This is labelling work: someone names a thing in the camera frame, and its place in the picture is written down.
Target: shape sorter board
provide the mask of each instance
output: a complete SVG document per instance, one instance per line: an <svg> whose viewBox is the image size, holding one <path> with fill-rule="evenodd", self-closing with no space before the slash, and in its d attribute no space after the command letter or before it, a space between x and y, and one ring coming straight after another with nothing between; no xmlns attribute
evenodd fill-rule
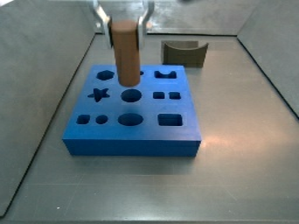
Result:
<svg viewBox="0 0 299 224"><path fill-rule="evenodd" d="M64 130L71 155L195 157L202 133L183 66L142 66L122 87L112 65L91 68Z"/></svg>

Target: rectangular hole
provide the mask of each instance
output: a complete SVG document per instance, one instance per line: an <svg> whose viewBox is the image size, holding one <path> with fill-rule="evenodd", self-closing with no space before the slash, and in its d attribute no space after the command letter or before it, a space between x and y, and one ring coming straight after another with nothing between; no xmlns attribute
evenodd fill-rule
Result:
<svg viewBox="0 0 299 224"><path fill-rule="evenodd" d="M155 71L154 77L156 79L176 79L176 72L171 71L170 73L160 73L159 71Z"/></svg>
<svg viewBox="0 0 299 224"><path fill-rule="evenodd" d="M90 115L79 115L78 124L87 124L90 123Z"/></svg>
<svg viewBox="0 0 299 224"><path fill-rule="evenodd" d="M158 122L160 126L183 126L183 116L178 114L158 115Z"/></svg>
<svg viewBox="0 0 299 224"><path fill-rule="evenodd" d="M164 92L154 92L155 99L164 99Z"/></svg>
<svg viewBox="0 0 299 224"><path fill-rule="evenodd" d="M170 99L180 100L182 99L182 94L179 92L171 92L170 93Z"/></svg>

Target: square hole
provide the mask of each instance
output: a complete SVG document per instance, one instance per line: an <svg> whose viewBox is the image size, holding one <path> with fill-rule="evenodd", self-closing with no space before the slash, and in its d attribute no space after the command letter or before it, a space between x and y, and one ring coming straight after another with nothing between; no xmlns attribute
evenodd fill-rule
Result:
<svg viewBox="0 0 299 224"><path fill-rule="evenodd" d="M183 116L178 114L158 115L158 122L160 126L183 126Z"/></svg>
<svg viewBox="0 0 299 224"><path fill-rule="evenodd" d="M179 92L171 92L170 93L170 99L180 100L182 99L182 94Z"/></svg>
<svg viewBox="0 0 299 224"><path fill-rule="evenodd" d="M154 92L155 99L164 99L164 92Z"/></svg>
<svg viewBox="0 0 299 224"><path fill-rule="evenodd" d="M90 123L90 115L79 115L78 124L87 124Z"/></svg>

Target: brown block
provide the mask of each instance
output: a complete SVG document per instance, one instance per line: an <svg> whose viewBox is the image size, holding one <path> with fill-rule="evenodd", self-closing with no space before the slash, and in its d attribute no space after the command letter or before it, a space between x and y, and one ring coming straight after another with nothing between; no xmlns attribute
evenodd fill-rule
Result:
<svg viewBox="0 0 299 224"><path fill-rule="evenodd" d="M112 22L111 32L115 47L118 80L122 86L132 87L140 82L136 22L132 20Z"/></svg>

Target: large circular hole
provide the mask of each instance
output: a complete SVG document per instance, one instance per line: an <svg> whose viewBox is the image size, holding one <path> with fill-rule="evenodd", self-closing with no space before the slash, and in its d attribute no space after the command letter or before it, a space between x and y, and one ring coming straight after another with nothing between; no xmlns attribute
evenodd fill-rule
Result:
<svg viewBox="0 0 299 224"><path fill-rule="evenodd" d="M122 94L122 99L124 102L138 102L142 98L142 92L136 89L128 89Z"/></svg>
<svg viewBox="0 0 299 224"><path fill-rule="evenodd" d="M106 115L99 115L96 119L98 124L104 124L108 121L108 117Z"/></svg>
<svg viewBox="0 0 299 224"><path fill-rule="evenodd" d="M126 126L136 126L138 124L140 124L143 122L144 118L139 115L139 114L123 114L119 118L118 118L118 122Z"/></svg>

